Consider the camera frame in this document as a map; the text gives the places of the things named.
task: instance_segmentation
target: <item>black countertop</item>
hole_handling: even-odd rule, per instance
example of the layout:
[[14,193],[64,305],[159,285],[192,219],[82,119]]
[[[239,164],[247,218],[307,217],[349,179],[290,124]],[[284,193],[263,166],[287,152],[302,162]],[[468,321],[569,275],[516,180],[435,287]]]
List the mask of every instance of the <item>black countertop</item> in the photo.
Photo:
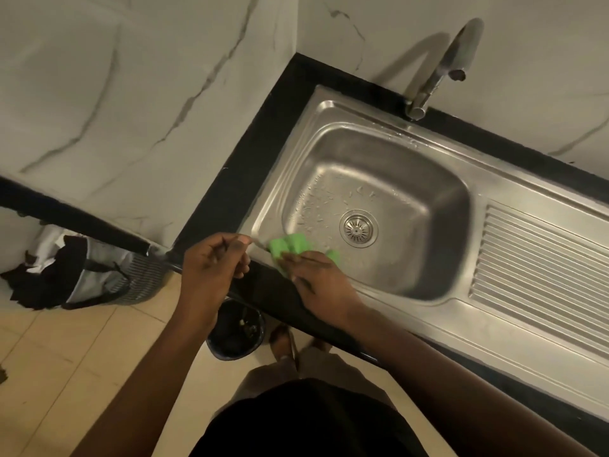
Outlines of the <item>black countertop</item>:
[[[405,101],[399,94],[297,53],[181,231],[170,254],[176,266],[181,266],[184,251],[201,239],[217,231],[239,230],[317,85],[326,86],[390,114],[404,115]],[[426,117],[417,125],[510,162],[546,180],[609,203],[607,180],[456,117],[429,109]],[[244,279],[234,282],[231,296],[344,351],[371,360],[362,353],[354,339],[305,310],[292,283],[279,272],[255,262],[250,268]],[[430,344],[545,417],[592,451],[609,456],[609,423],[459,353]]]

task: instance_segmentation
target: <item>black shirt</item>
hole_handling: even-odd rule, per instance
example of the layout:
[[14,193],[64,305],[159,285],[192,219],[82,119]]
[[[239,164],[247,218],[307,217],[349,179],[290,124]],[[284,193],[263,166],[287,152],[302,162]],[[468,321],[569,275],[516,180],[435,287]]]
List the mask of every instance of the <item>black shirt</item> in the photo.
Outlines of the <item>black shirt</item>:
[[427,456],[391,407],[321,380],[294,380],[243,399],[211,421],[191,457]]

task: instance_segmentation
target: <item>forearm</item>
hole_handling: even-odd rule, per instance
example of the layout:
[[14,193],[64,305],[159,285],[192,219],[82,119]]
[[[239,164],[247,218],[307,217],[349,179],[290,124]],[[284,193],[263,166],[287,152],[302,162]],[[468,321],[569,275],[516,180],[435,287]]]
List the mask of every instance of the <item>forearm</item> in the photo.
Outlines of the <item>forearm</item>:
[[357,307],[346,331],[387,368],[457,454],[593,455],[377,311]]
[[174,315],[72,457],[150,456],[211,326]]

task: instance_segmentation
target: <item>marble backsplash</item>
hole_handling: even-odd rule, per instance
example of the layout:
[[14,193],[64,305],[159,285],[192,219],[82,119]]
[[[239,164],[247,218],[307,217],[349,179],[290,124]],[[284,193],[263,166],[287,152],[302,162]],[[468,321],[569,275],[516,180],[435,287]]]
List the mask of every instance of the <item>marble backsplash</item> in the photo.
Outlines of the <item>marble backsplash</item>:
[[171,246],[293,56],[297,1],[0,0],[0,174]]
[[412,98],[472,17],[464,82],[430,105],[609,179],[609,0],[300,0],[302,54]]

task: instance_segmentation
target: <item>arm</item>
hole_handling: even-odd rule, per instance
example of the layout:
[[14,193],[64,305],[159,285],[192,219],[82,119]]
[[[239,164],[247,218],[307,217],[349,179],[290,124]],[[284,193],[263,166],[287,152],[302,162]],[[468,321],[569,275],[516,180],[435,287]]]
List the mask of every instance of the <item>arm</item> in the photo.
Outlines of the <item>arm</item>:
[[459,455],[594,456],[528,408],[366,307],[325,255],[286,254],[305,307],[355,338]]
[[194,357],[216,324],[232,277],[249,271],[250,242],[246,236],[217,234],[186,252],[173,316],[72,457],[152,454]]

